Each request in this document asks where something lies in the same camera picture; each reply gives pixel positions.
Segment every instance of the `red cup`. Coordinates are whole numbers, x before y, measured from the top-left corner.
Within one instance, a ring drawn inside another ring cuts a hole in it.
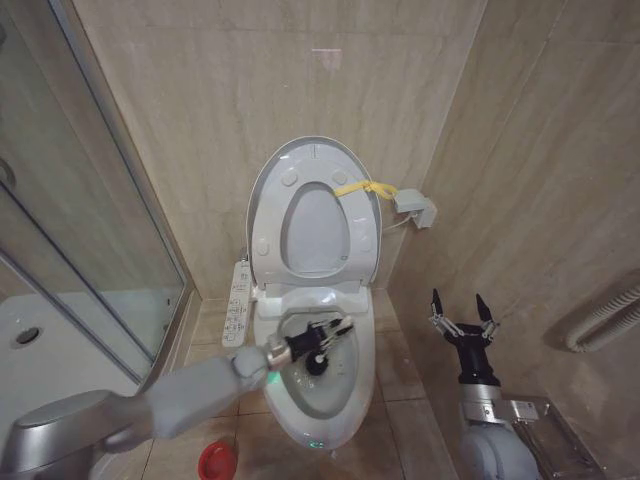
[[[198,476],[200,480],[232,480],[236,464],[233,449],[224,442],[214,442],[200,454]]]

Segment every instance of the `green light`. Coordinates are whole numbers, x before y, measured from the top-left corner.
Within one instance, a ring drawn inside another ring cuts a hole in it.
[[[278,383],[280,381],[280,372],[269,372],[267,375],[267,383]]]

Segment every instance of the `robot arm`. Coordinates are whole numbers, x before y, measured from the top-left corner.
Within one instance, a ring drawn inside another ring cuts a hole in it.
[[[538,480],[542,477],[534,456],[511,427],[512,421],[536,421],[538,413],[529,402],[502,398],[500,380],[485,351],[500,324],[494,322],[480,295],[476,303],[482,325],[451,322],[435,289],[431,302],[431,322],[456,347],[460,361],[462,456],[478,480]]]
[[[308,351],[326,351],[351,330],[350,317],[316,322],[297,337],[272,337],[158,379],[144,393],[80,393],[40,407],[14,422],[0,463],[0,480],[86,479],[104,453],[131,450],[150,438],[171,438],[264,385]]]

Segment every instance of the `toilet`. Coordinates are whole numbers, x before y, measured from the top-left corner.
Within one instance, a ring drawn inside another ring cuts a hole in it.
[[[282,146],[255,182],[247,242],[257,345],[293,336],[309,322],[350,315],[354,329],[310,375],[304,358],[269,376],[264,394],[282,428],[310,448],[334,449],[358,430],[374,386],[375,334],[370,284],[380,256],[380,205],[357,190],[334,188],[370,177],[358,158],[325,137]]]

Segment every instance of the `yellow cable tie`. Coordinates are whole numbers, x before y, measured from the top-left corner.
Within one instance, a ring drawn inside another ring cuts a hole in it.
[[[360,189],[363,189],[365,192],[375,192],[379,197],[382,197],[385,200],[392,200],[394,195],[398,193],[398,189],[393,185],[372,182],[371,180],[362,180],[361,182],[352,183],[351,185],[334,188],[333,193],[336,197],[341,197],[342,195],[347,195],[348,193],[352,193]]]

